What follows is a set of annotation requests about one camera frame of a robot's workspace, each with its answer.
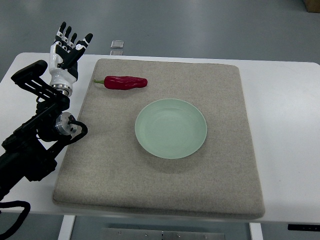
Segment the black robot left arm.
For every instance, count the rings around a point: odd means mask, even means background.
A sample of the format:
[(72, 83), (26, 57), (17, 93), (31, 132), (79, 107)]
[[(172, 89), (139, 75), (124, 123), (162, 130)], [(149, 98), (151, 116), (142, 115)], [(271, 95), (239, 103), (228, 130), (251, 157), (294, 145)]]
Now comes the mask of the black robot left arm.
[(36, 114), (7, 137), (0, 157), (0, 197), (3, 199), (23, 178), (41, 181), (57, 167), (64, 147), (82, 139), (87, 126), (67, 112), (70, 99), (45, 83), (41, 76), (48, 64), (38, 60), (17, 71), (11, 79), (37, 96)]

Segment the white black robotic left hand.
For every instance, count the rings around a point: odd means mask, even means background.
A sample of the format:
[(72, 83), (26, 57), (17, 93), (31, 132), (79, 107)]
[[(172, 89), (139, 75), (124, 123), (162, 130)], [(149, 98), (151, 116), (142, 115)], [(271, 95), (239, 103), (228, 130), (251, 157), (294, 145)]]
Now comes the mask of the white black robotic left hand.
[(76, 40), (77, 34), (72, 27), (63, 22), (59, 27), (49, 53), (50, 86), (70, 96), (73, 84), (78, 80), (78, 60), (84, 55), (91, 40), (88, 33), (82, 40)]

